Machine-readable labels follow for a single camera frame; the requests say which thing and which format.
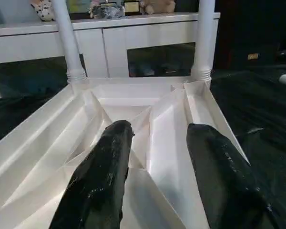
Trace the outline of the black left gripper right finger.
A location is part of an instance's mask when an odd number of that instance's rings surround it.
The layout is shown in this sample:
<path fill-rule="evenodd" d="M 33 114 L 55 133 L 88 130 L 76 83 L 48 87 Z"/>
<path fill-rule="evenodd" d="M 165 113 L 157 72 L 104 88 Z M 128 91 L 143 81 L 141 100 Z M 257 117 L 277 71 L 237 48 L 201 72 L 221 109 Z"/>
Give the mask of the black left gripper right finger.
<path fill-rule="evenodd" d="M 186 143 L 210 228 L 274 228 L 257 179 L 226 136 L 209 125 L 189 124 Z"/>

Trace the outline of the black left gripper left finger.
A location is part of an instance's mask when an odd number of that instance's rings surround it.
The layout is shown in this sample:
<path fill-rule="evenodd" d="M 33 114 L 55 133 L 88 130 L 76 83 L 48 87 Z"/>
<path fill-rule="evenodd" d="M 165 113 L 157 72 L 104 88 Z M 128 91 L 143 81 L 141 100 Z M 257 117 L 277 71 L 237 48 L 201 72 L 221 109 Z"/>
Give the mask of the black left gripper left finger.
<path fill-rule="evenodd" d="M 120 228 L 133 136 L 126 120 L 105 128 L 73 172 L 51 220 L 51 229 Z"/>

